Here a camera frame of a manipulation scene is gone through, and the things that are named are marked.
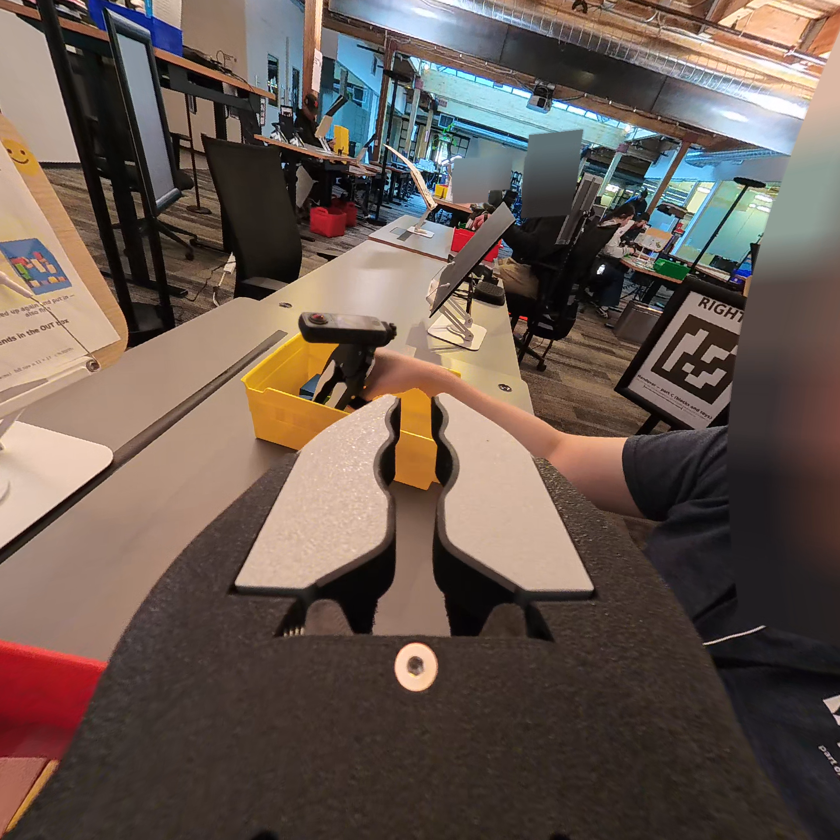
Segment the yellow plastic bin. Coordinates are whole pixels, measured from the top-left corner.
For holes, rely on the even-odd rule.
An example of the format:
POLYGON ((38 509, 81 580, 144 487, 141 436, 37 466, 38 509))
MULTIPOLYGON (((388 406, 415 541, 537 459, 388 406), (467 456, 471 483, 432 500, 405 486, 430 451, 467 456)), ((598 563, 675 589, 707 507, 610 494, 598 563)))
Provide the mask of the yellow plastic bin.
MULTIPOLYGON (((300 396, 305 384, 320 377, 336 347, 334 343, 308 343, 298 335, 243 377, 257 438, 299 450, 341 419, 335 408, 300 396)), ((402 414, 395 447, 395 480, 426 490, 437 480, 431 400, 417 388, 401 392, 399 397, 402 414)))

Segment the orange wooden cube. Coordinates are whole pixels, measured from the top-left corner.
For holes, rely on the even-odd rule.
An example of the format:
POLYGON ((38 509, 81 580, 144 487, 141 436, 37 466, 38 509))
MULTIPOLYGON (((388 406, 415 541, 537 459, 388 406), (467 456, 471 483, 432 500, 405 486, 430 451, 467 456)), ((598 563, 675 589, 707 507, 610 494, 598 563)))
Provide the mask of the orange wooden cube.
POLYGON ((45 789, 47 783, 50 781, 52 776, 57 771, 58 767, 60 766, 60 761, 58 759, 48 759, 48 764, 43 770, 42 774, 36 781, 35 785, 28 793, 27 797, 25 798, 23 804, 18 808, 17 812, 14 814, 12 821, 7 825, 7 829, 2 836, 9 833, 17 824, 21 821, 23 816, 27 813, 27 811, 31 808, 32 804, 37 800, 39 794, 42 790, 45 789))

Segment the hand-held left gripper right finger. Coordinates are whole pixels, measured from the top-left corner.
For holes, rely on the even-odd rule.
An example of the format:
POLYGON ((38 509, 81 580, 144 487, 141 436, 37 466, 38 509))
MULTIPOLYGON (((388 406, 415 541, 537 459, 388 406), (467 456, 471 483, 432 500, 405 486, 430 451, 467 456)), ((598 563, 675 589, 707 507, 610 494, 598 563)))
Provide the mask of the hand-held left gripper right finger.
POLYGON ((433 573, 453 637, 477 637, 498 609, 515 634, 549 638, 540 603, 591 600, 595 586, 528 450, 451 395, 432 401, 433 573))

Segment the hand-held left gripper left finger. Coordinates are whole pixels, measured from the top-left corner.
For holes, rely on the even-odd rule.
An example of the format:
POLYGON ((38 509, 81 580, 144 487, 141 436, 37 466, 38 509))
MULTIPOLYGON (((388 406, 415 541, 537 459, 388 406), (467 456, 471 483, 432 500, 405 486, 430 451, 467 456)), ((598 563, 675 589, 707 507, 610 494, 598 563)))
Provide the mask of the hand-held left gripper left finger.
POLYGON ((298 453, 238 573, 246 595, 338 603, 370 634, 396 569, 396 473, 401 399, 346 414, 298 453))

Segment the person's right hand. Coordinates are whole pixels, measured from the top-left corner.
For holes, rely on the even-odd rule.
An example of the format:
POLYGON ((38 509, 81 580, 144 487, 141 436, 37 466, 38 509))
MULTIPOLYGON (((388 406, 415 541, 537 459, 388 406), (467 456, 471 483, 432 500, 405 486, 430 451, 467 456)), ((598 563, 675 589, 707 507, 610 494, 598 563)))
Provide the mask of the person's right hand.
POLYGON ((429 398, 450 393, 459 377, 444 367, 380 348, 365 377, 362 391, 368 402, 384 395, 400 395, 418 390, 429 398))

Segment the black office chair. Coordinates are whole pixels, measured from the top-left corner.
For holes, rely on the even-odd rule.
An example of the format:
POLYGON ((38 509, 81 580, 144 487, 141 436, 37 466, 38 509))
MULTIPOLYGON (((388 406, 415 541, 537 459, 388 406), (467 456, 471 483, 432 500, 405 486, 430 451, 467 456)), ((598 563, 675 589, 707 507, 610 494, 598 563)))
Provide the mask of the black office chair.
POLYGON ((538 370, 545 369, 545 356, 530 349, 531 341, 544 339, 550 349, 555 342, 565 339, 576 321, 578 295, 585 277, 602 248, 614 236, 621 221, 612 220, 606 225, 594 216, 594 200, 602 178, 585 174, 578 185, 572 210, 561 228, 556 245, 560 255, 550 262, 532 268, 538 278, 535 302, 527 309, 527 328, 517 341, 518 362, 526 355, 538 360, 538 370))
POLYGON ((295 282, 302 242, 280 151, 202 136, 208 170, 232 239, 234 296, 263 300, 295 282))

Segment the silver desk stand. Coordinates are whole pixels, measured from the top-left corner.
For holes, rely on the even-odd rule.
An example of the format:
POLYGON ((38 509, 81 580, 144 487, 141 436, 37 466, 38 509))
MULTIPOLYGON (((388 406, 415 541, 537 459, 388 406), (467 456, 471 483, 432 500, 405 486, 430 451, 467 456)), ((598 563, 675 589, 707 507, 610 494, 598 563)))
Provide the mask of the silver desk stand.
POLYGON ((425 213, 420 216, 419 220, 415 222, 414 225, 410 226, 407 231, 412 235, 418 235, 424 238, 431 238, 434 236, 433 233, 425 229, 425 223, 428 218, 433 214, 434 211, 438 209, 438 201, 436 197, 429 191, 424 175, 417 169, 414 163, 412 163, 408 158, 405 157, 404 154, 399 152, 398 150, 391 147, 391 145, 384 144, 384 147, 387 151, 391 152, 399 161, 404 163, 407 167, 413 183, 418 190, 420 196, 423 198, 423 201, 426 206, 425 213))

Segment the white tablet stand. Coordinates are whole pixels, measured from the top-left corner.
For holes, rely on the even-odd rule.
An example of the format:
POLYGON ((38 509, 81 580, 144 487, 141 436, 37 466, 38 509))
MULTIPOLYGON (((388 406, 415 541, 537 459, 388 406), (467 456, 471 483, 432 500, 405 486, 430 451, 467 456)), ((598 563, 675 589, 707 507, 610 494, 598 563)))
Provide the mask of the white tablet stand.
POLYGON ((458 349, 476 352, 487 336, 487 329, 473 317, 474 283, 470 279, 445 280, 444 273, 438 272, 427 291, 427 335, 458 349))

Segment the red plastic bin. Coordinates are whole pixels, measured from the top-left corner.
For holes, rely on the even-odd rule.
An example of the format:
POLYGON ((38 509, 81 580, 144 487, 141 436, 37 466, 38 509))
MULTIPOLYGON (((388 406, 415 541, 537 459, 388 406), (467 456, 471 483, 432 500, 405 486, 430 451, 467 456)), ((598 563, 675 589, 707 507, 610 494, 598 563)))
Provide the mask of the red plastic bin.
POLYGON ((1 758, 62 761, 105 661, 1 642, 1 758))

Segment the black floor lamp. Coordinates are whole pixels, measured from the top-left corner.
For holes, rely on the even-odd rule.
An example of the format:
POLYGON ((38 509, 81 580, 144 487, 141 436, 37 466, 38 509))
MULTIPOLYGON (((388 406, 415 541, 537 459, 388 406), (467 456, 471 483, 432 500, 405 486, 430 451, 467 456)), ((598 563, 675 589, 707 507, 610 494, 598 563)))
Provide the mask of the black floor lamp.
POLYGON ((748 177, 745 177, 745 176, 736 176, 733 179, 733 181, 741 187, 740 192, 734 198, 734 200, 731 202, 731 204, 730 204, 729 208, 727 209, 726 213, 723 214, 720 222, 718 223, 718 225, 714 228, 714 230, 710 234, 707 242, 700 248, 697 256, 694 258, 693 262, 689 265, 689 273, 692 273, 698 267, 702 256, 705 255, 705 253, 708 251, 709 247, 714 242, 715 238, 719 235, 720 231, 725 226, 726 222, 728 221, 728 219, 730 218, 730 216, 732 215, 734 210, 737 208, 738 204, 740 203, 741 199, 744 197, 745 193, 750 189, 759 190, 759 189, 763 189, 766 186, 765 182, 755 180, 753 178, 748 178, 748 177))

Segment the small red bin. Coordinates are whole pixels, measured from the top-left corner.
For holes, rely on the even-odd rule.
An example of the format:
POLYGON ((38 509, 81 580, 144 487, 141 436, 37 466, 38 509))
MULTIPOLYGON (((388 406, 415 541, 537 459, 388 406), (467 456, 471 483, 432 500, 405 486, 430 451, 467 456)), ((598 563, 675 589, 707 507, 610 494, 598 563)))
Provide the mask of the small red bin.
MULTIPOLYGON (((479 232, 480 231, 478 231, 478 230, 467 229, 465 227, 456 228, 455 231, 454 231, 454 234, 453 234, 453 239, 452 239, 452 243, 451 243, 451 247, 450 247, 450 252, 452 254, 459 253, 464 247, 466 247, 466 245, 468 244, 468 242, 472 238, 474 238, 475 236, 478 235, 479 232)), ((486 256, 482 258, 482 261, 487 261, 487 262, 495 261, 499 256, 501 245, 502 245, 502 241, 501 241, 501 239, 499 239, 494 244, 493 248, 491 248, 487 252, 486 256)))

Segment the clear glass dish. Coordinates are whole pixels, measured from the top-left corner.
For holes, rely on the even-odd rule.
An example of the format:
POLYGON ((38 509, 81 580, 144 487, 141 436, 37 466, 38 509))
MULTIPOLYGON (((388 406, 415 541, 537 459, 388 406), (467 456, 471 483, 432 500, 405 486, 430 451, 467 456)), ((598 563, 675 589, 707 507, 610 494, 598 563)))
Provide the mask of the clear glass dish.
POLYGON ((50 377, 15 385, 3 391, 1 442, 4 428, 16 419, 21 421, 19 417, 30 404, 57 393, 70 384, 79 382, 99 370, 100 363, 94 357, 83 356, 50 377))

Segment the beige long wooden block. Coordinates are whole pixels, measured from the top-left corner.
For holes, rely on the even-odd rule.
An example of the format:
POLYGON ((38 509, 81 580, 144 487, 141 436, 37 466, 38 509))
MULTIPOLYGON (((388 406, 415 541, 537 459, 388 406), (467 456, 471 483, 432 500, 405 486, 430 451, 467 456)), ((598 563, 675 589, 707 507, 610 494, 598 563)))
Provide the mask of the beige long wooden block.
POLYGON ((5 833, 47 764, 48 760, 40 757, 1 758, 1 834, 5 833))

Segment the person in dark shirt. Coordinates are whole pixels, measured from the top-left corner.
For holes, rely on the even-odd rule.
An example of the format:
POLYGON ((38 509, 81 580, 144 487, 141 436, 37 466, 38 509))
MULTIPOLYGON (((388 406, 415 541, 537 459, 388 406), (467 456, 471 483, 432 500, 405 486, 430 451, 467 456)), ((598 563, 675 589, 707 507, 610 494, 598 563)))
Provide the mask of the person in dark shirt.
POLYGON ((810 838, 839 838, 838 648, 739 612, 728 428, 630 437, 623 473, 657 522, 645 555, 693 623, 760 767, 810 838))

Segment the red storage crate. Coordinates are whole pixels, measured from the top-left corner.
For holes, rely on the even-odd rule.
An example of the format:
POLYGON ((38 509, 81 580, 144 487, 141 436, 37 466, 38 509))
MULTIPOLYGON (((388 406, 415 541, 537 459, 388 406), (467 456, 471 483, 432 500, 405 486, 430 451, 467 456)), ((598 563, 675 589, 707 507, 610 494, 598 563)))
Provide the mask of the red storage crate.
POLYGON ((309 227, 313 234, 326 238, 344 236, 348 228, 358 223, 358 207, 355 202, 333 198, 329 206, 312 205, 309 212, 309 227))

